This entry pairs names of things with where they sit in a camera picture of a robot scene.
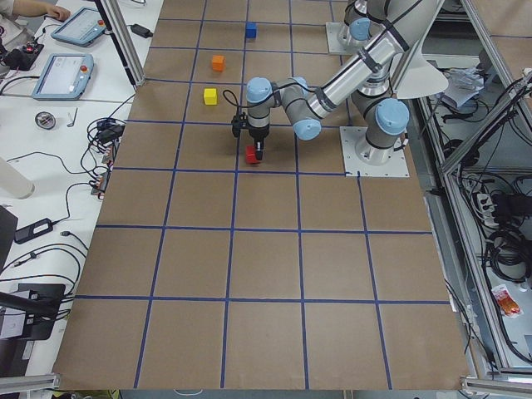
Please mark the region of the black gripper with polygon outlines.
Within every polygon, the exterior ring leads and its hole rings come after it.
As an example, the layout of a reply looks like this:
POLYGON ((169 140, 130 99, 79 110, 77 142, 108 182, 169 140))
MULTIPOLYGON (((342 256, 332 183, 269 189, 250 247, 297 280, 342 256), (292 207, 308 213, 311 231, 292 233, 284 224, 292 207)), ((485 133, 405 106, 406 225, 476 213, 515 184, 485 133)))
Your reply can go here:
POLYGON ((240 137, 241 130, 248 130, 254 139, 254 156, 257 161, 261 161, 264 155, 264 139, 269 134, 269 125, 257 127, 253 126, 250 118, 246 114, 235 114, 231 120, 232 134, 235 138, 240 137))

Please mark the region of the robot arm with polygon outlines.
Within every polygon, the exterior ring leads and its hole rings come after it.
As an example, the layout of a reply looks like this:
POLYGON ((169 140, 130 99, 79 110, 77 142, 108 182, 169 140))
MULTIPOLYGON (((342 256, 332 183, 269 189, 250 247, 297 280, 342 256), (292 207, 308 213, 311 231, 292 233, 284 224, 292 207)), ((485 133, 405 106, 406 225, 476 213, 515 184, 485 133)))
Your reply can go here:
POLYGON ((344 25, 348 37, 355 41, 366 41, 370 38, 371 20, 367 17, 366 0, 349 0, 344 10, 344 25))
POLYGON ((409 110, 392 98, 389 67, 397 54, 409 54, 421 42, 440 10, 436 1, 369 1, 366 14, 353 22, 352 38, 362 43, 357 52, 323 86, 309 89, 302 77, 270 81, 254 77, 246 86, 245 106, 237 106, 231 121, 234 137, 247 130, 253 145, 246 155, 260 162, 268 136, 270 111, 283 108, 300 140, 312 140, 321 121, 351 97, 359 111, 370 118, 373 149, 389 150, 406 128, 409 110))

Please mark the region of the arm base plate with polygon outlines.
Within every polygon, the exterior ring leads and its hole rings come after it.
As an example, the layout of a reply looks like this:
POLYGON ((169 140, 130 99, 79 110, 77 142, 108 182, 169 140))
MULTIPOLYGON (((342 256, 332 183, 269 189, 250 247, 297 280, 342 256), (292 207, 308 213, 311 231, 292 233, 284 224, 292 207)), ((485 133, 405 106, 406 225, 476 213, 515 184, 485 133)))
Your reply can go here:
POLYGON ((351 35, 350 27, 344 22, 327 22, 325 29, 330 54, 352 55, 363 45, 351 35))
POLYGON ((365 126, 341 126, 345 175, 350 177, 407 178, 409 170, 401 140, 381 150, 369 144, 365 126))

